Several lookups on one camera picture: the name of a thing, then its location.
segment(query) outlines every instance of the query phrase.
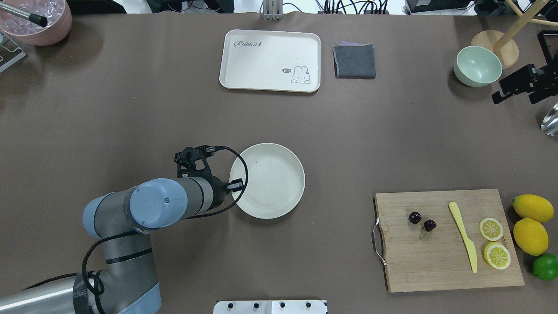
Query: brown table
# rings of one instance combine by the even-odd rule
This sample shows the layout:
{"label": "brown table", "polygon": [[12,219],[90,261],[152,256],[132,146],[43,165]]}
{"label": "brown table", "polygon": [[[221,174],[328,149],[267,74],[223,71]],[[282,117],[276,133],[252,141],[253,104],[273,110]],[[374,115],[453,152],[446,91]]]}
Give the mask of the brown table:
{"label": "brown table", "polygon": [[[211,313],[229,299],[320,298],[330,313],[555,313],[557,282],[388,293],[372,249],[379,192],[497,188],[504,208],[534,193],[558,206],[558,141],[538,125],[555,98],[525,94],[494,105],[497,84],[468,88],[453,75],[458,51],[513,17],[322,16],[281,22],[235,15],[75,17],[67,40],[23,46],[0,74],[0,294],[75,272],[93,243],[84,206],[110,191],[174,177],[186,146],[242,151],[276,142],[298,155],[306,190],[270,221],[240,209],[152,235],[160,313]],[[234,91],[218,81],[234,28],[316,33],[322,81],[312,94]],[[517,36],[519,67],[544,65],[539,26]],[[372,42],[376,80],[336,79],[331,46]],[[210,159],[228,178],[234,156]],[[512,225],[517,217],[509,212]],[[545,224],[558,254],[558,219]],[[102,252],[90,269],[103,267]]]}

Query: round plate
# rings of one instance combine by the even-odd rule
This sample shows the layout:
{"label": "round plate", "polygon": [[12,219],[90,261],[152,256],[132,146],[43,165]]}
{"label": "round plate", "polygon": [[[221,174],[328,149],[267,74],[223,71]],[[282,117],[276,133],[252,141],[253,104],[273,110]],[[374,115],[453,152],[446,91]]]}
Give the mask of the round plate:
{"label": "round plate", "polygon": [[[241,154],[248,166],[248,186],[237,205],[247,214],[273,219],[290,212],[304,192],[304,169],[298,157],[279,144],[261,143]],[[236,159],[230,180],[245,178],[244,166]],[[236,199],[240,192],[233,192]]]}

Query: white floor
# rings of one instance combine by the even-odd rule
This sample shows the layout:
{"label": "white floor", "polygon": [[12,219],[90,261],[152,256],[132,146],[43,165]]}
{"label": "white floor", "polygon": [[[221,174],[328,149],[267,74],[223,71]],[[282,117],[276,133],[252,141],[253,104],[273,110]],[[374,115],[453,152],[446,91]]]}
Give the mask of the white floor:
{"label": "white floor", "polygon": [[[149,5],[147,5],[146,0],[115,0],[120,3],[128,13],[151,13]],[[300,10],[307,13],[317,13],[319,10],[318,4],[314,0],[283,0],[283,3],[293,3],[298,6]],[[320,4],[323,6],[324,0],[319,0]],[[349,0],[345,0],[344,4],[350,4]],[[519,5],[525,8],[529,4],[529,0],[519,0]],[[195,5],[197,7],[204,7],[202,0],[196,0]],[[241,12],[258,12],[260,6],[262,5],[262,0],[234,0],[234,13]],[[362,3],[357,4],[357,9],[360,9]],[[403,6],[406,5],[405,0],[388,0],[387,11],[394,15],[403,15]],[[355,14],[353,6],[345,7],[347,14]],[[294,6],[286,5],[283,6],[283,12],[289,13],[293,11],[298,11]],[[202,10],[197,8],[190,8],[184,13],[213,13],[211,10]],[[414,13],[417,15],[477,15],[475,13],[474,7],[466,11],[461,11],[457,9],[451,10],[439,10],[430,12]]]}

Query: lemon slice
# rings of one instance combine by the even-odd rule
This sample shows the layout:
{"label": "lemon slice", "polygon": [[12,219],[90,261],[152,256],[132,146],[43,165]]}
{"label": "lemon slice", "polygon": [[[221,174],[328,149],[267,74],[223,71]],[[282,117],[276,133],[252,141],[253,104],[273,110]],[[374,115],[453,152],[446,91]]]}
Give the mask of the lemon slice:
{"label": "lemon slice", "polygon": [[494,218],[485,218],[479,224],[480,234],[488,241],[498,241],[504,235],[502,224]]}
{"label": "lemon slice", "polygon": [[508,249],[499,242],[490,242],[486,245],[484,259],[496,269],[506,269],[512,261]]}

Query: knife handle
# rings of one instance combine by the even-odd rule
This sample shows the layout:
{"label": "knife handle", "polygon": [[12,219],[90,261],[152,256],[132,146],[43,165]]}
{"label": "knife handle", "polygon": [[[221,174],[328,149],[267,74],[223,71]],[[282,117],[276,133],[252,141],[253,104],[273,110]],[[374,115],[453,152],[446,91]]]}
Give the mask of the knife handle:
{"label": "knife handle", "polygon": [[454,216],[455,222],[457,223],[457,227],[459,228],[459,232],[461,232],[461,236],[463,238],[467,237],[467,232],[465,232],[465,225],[463,224],[463,218],[461,217],[461,212],[459,211],[459,207],[455,202],[450,202],[450,211],[451,215]]}

